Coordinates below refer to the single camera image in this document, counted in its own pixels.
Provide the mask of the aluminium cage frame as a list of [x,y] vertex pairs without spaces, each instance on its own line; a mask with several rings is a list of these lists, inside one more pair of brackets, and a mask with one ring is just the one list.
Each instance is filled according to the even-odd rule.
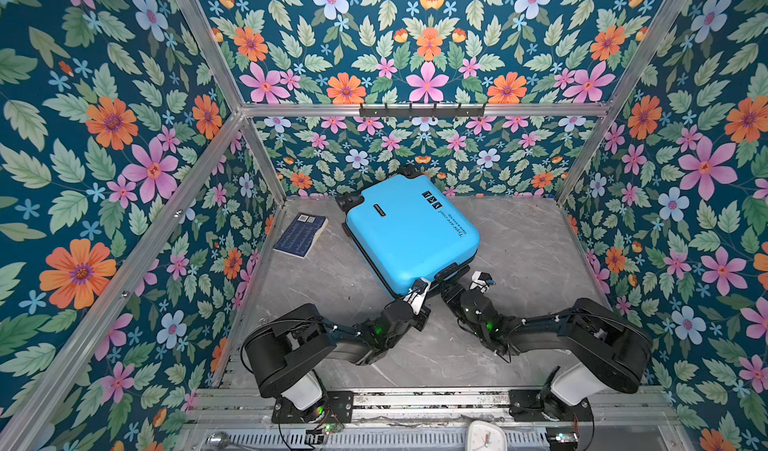
[[169,449],[289,195],[481,193],[441,131],[598,129],[688,1],[1,0],[2,448]]

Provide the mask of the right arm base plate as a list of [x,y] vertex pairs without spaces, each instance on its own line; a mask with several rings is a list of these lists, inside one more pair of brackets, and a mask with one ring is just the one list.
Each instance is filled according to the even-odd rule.
[[537,389],[510,390],[508,397],[509,414],[517,422],[590,423],[594,418],[586,399],[570,406]]

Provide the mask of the black hook rail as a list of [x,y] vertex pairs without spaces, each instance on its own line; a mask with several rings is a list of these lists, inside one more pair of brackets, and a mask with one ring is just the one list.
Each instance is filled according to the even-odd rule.
[[469,104],[376,104],[360,105],[358,108],[360,117],[372,118],[474,118],[483,117],[486,112],[485,105]]

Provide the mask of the white desk clock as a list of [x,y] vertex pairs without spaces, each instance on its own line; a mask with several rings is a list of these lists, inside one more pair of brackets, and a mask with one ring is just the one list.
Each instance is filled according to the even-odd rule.
[[506,451],[508,440],[505,432],[497,425],[476,420],[467,428],[466,451]]

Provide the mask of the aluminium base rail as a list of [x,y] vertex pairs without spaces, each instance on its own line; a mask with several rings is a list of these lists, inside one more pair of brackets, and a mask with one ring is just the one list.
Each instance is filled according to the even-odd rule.
[[[603,391],[587,403],[594,415],[590,423],[517,422],[509,414],[510,390],[533,387],[449,388],[358,388],[352,391],[352,421],[346,425],[424,427],[453,426],[479,419],[502,427],[540,425],[571,428],[592,426],[675,426],[682,423],[678,412],[659,386],[645,386],[635,394]],[[234,428],[242,425],[272,425],[276,400],[262,398],[254,389],[201,391],[197,404],[187,412],[184,427]]]

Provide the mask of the dark blue paperback book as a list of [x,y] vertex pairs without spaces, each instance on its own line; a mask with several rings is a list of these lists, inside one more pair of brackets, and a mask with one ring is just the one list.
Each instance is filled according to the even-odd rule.
[[274,250],[304,259],[325,229],[325,216],[299,212],[277,240]]

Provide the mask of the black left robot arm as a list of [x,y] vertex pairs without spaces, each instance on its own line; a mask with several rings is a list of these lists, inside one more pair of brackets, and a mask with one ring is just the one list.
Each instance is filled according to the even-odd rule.
[[315,368],[325,360],[369,366],[385,357],[411,330],[426,326],[431,310],[410,293],[381,313],[351,326],[322,316],[304,304],[261,325],[240,348],[240,360],[263,398],[290,403],[299,412],[322,414],[328,392]]

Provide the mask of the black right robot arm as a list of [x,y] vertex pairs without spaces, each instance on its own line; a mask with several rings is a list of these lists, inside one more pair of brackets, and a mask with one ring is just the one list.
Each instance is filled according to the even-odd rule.
[[652,342],[637,326],[589,298],[542,316],[506,316],[486,296],[492,284],[481,273],[471,287],[455,284],[441,293],[461,329],[505,361],[541,350],[567,351],[578,360],[565,371],[555,367],[533,397],[512,397],[513,418],[558,421],[605,390],[638,392]]

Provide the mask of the blue hard-shell suitcase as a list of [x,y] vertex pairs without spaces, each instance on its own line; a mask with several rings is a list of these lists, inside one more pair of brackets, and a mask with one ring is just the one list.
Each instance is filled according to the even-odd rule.
[[345,233],[395,299],[420,279],[431,293],[442,292],[466,274],[478,252],[476,227],[411,165],[335,201]]

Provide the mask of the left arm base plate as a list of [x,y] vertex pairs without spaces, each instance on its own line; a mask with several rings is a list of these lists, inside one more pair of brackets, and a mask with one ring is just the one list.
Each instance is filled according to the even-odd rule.
[[352,421],[355,394],[352,391],[326,392],[321,399],[304,410],[280,396],[276,399],[273,424],[348,424]]

